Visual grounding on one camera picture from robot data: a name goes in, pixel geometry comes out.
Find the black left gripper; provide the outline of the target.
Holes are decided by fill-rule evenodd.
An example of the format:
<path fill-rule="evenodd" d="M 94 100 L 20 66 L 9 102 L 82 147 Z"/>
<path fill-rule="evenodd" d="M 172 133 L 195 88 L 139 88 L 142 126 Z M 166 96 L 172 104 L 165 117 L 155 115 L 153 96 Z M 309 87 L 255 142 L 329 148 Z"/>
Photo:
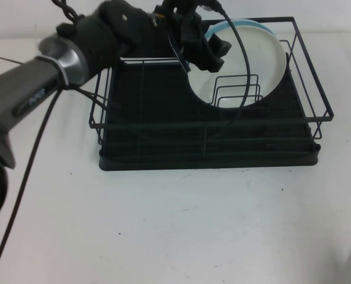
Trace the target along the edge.
<path fill-rule="evenodd" d="M 215 33 L 206 41 L 201 17 L 195 8 L 155 8 L 154 14 L 164 20 L 170 46 L 184 69 L 188 69 L 190 64 L 210 73 L 222 68 L 223 57 L 232 44 Z"/>

